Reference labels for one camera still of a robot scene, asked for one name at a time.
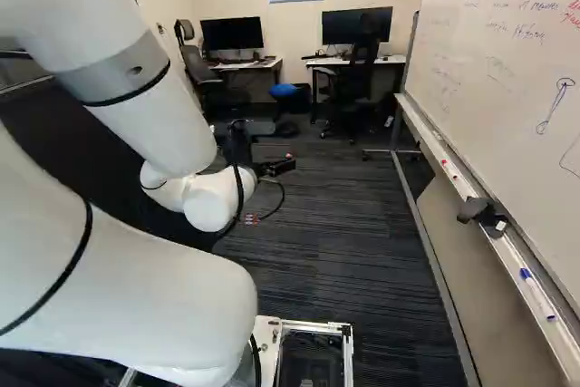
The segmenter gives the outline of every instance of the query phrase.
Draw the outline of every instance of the gray band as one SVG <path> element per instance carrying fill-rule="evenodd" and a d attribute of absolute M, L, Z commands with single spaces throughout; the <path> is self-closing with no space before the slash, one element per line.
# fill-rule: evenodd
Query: gray band
<path fill-rule="evenodd" d="M 81 102 L 106 102 L 145 87 L 168 62 L 155 35 L 148 31 L 134 45 L 110 58 L 55 75 Z"/>

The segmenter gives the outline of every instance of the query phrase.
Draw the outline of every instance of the black ring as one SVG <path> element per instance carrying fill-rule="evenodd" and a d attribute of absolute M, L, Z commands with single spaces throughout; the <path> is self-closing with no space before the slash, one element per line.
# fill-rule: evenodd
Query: black ring
<path fill-rule="evenodd" d="M 167 72 L 169 71 L 170 66 L 171 61 L 167 61 L 167 64 L 161 69 L 159 74 L 155 76 L 153 79 L 151 79 L 149 82 L 141 86 L 138 90 L 127 92 L 126 94 L 120 95 L 119 97 L 114 97 L 109 100 L 103 100 L 101 102 L 82 102 L 82 105 L 89 108 L 101 108 L 103 106 L 111 106 L 113 104 L 126 102 L 127 100 L 130 100 L 133 97 L 137 97 L 138 95 L 143 94 L 145 91 L 150 90 L 159 82 L 161 82 L 161 79 L 163 79 L 167 74 Z"/>
<path fill-rule="evenodd" d="M 84 207 L 86 209 L 86 219 L 84 221 L 84 231 L 82 232 L 81 240 L 79 241 L 79 245 L 76 247 L 74 254 L 72 255 L 71 260 L 69 261 L 66 268 L 63 270 L 61 275 L 56 279 L 56 281 L 51 285 L 44 295 L 40 297 L 38 301 L 36 301 L 28 310 L 14 319 L 10 324 L 5 326 L 4 328 L 0 329 L 0 337 L 10 333 L 16 327 L 20 326 L 28 319 L 30 319 L 36 312 L 38 312 L 43 305 L 45 305 L 49 299 L 51 299 L 56 292 L 63 286 L 71 273 L 73 272 L 74 268 L 76 268 L 79 260 L 81 260 L 82 254 L 84 253 L 85 248 L 89 244 L 89 239 L 91 238 L 91 231 L 92 231 L 92 208 L 88 201 L 83 199 Z"/>
<path fill-rule="evenodd" d="M 143 184 L 141 183 L 141 188 L 145 189 L 145 190 L 155 190 L 155 189 L 159 189 L 159 188 L 163 188 L 165 186 L 165 184 L 167 183 L 167 181 L 165 180 L 163 183 L 161 183 L 159 186 L 157 186 L 156 188 L 145 188 L 143 186 Z"/>

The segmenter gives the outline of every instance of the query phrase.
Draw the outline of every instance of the desk leg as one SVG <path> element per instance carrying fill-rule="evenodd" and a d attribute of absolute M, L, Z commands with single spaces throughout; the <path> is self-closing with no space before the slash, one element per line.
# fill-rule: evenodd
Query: desk leg
<path fill-rule="evenodd" d="M 310 123 L 315 124 L 318 116 L 318 74 L 312 70 L 312 108 L 310 109 Z"/>
<path fill-rule="evenodd" d="M 393 92 L 401 92 L 402 76 L 405 74 L 405 64 L 397 64 L 395 68 L 395 81 L 392 85 Z"/>
<path fill-rule="evenodd" d="M 274 69 L 274 85 L 278 85 L 280 83 L 280 73 L 282 72 L 282 67 L 276 67 Z"/>

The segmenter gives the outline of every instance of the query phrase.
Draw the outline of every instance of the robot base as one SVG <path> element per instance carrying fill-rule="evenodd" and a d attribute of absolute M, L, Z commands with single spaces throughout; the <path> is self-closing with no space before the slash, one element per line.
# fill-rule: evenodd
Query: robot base
<path fill-rule="evenodd" d="M 260 387 L 353 387 L 354 343 L 350 324 L 257 316 L 254 337 L 260 349 Z M 129 369 L 119 387 L 132 386 L 136 374 Z"/>

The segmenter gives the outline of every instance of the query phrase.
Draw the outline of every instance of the whiteboard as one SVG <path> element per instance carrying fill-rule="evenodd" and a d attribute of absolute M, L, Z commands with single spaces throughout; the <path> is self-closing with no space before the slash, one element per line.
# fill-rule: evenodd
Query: whiteboard
<path fill-rule="evenodd" d="M 580 314 L 580 0 L 422 0 L 406 91 Z"/>

